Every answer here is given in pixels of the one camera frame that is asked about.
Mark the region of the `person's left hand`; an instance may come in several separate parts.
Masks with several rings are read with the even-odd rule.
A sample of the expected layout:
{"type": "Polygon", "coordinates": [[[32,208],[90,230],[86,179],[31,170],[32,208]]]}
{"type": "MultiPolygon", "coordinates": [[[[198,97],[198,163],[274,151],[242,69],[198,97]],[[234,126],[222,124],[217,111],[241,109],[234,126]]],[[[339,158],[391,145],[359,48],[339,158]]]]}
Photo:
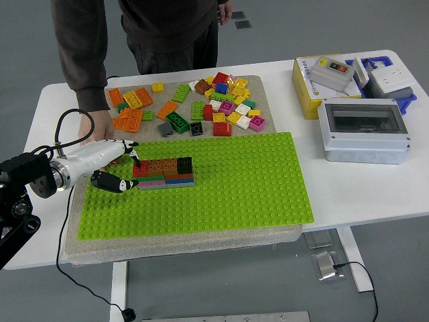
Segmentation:
{"type": "Polygon", "coordinates": [[[233,4],[230,0],[218,0],[218,22],[225,25],[231,21],[233,13],[233,4]]]}

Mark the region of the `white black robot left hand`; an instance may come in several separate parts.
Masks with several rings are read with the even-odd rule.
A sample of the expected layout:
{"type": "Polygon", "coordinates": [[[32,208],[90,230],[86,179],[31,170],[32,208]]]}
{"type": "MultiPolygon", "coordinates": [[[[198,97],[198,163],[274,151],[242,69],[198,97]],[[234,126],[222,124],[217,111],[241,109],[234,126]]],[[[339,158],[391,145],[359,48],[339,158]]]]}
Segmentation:
{"type": "Polygon", "coordinates": [[[56,185],[59,191],[74,186],[78,179],[87,176],[91,184],[101,190],[122,193],[138,185],[138,181],[125,180],[102,170],[110,162],[128,154],[136,166],[141,166],[134,150],[137,142],[130,140],[100,140],[89,142],[73,151],[66,158],[51,161],[58,172],[56,185]]]}

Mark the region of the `person's right hand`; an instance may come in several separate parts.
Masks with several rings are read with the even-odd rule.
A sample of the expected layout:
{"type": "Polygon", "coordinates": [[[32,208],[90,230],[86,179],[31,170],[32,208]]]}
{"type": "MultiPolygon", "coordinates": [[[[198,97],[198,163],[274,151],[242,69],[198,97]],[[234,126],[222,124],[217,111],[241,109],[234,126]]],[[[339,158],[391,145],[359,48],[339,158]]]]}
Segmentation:
{"type": "MultiPolygon", "coordinates": [[[[111,140],[113,138],[115,129],[113,127],[112,118],[109,112],[107,110],[102,110],[89,112],[88,114],[92,117],[94,121],[94,131],[92,132],[91,136],[83,140],[80,145],[82,146],[91,141],[99,141],[104,139],[111,140]]],[[[89,133],[90,129],[90,119],[85,114],[82,114],[80,120],[80,128],[78,131],[78,138],[80,139],[86,136],[89,133]]]]}

